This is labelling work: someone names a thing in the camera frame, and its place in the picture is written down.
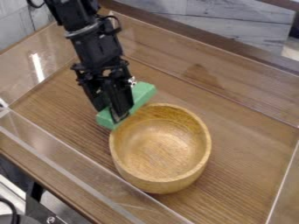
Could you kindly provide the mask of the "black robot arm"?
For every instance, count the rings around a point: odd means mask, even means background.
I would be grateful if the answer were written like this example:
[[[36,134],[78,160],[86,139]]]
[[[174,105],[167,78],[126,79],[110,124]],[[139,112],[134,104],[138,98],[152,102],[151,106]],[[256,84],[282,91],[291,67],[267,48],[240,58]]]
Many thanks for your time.
[[[99,14],[98,0],[43,0],[58,25],[64,28],[79,62],[71,67],[78,83],[96,110],[107,109],[119,123],[134,107],[132,75],[123,59],[123,48],[114,16]]]

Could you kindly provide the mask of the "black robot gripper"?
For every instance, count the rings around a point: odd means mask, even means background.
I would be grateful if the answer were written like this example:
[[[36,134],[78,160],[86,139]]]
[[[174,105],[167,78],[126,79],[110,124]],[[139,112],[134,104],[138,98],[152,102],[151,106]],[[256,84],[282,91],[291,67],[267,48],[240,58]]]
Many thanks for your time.
[[[79,56],[71,67],[79,85],[96,111],[108,109],[114,123],[119,123],[135,105],[132,75],[118,39],[122,28],[111,23],[71,23],[64,29]]]

